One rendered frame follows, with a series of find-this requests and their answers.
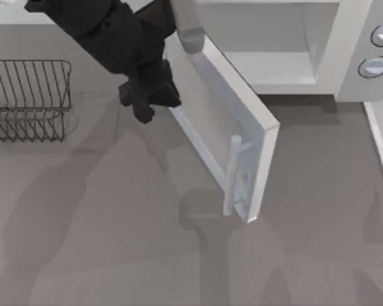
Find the pale microwave oven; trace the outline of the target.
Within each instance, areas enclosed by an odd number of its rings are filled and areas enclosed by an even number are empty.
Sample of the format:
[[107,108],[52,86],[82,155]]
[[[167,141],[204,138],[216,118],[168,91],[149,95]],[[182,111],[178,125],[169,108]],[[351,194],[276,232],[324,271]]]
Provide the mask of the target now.
[[358,73],[383,56],[371,42],[383,0],[197,1],[206,34],[256,93],[383,98],[383,75]]

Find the pale grey rounded box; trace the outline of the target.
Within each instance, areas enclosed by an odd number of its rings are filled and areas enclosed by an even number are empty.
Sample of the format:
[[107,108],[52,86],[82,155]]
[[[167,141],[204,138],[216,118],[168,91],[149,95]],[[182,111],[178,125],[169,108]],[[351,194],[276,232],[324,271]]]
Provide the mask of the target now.
[[199,19],[197,0],[170,0],[177,35],[187,54],[197,54],[204,48],[205,32]]

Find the pale microwave door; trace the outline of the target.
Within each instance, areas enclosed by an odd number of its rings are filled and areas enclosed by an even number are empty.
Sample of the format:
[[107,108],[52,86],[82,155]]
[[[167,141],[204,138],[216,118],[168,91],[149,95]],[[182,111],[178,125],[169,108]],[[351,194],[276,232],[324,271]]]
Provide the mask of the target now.
[[181,106],[171,112],[225,192],[230,139],[242,138],[233,210],[255,221],[264,199],[280,122],[222,51],[205,37],[204,48],[187,54],[177,35],[165,55]]

